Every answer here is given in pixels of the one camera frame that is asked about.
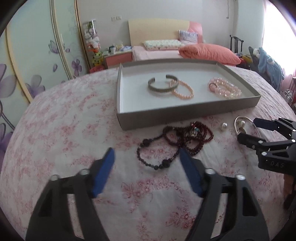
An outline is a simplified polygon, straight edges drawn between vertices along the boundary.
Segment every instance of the bed headboard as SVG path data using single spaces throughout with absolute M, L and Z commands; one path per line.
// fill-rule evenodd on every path
M 198 33 L 202 43 L 202 26 L 187 20 L 167 18 L 137 18 L 128 21 L 131 45 L 141 46 L 145 40 L 179 39 L 178 30 Z

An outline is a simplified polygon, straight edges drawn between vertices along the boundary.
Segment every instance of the sliding wardrobe door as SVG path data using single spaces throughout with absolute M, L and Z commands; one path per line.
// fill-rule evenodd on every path
M 6 33 L 0 37 L 0 172 L 15 126 L 29 105 L 15 76 L 7 51 Z
M 52 0 L 57 31 L 64 47 L 66 62 L 73 78 L 87 74 L 88 66 L 77 25 L 75 0 Z
M 28 0 L 8 24 L 7 39 L 17 77 L 32 98 L 70 78 L 56 43 L 50 1 Z

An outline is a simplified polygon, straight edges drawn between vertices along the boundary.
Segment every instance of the mug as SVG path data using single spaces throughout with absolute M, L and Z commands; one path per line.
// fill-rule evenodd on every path
M 115 46 L 110 46 L 109 51 L 110 51 L 111 54 L 115 54 L 116 47 Z

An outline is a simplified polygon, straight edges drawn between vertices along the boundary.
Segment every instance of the blue plush toy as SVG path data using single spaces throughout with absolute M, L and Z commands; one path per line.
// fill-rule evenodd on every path
M 253 54 L 259 59 L 259 72 L 267 72 L 271 79 L 272 87 L 277 92 L 279 92 L 281 81 L 284 79 L 283 70 L 280 65 L 276 61 L 274 61 L 274 59 L 271 58 L 262 47 L 260 47 L 259 49 L 254 49 Z

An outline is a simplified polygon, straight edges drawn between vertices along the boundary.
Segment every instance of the orange pillow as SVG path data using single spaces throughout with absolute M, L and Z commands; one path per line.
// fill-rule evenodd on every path
M 179 48 L 183 58 L 213 60 L 227 65 L 240 64 L 241 60 L 230 49 L 216 44 L 190 44 Z

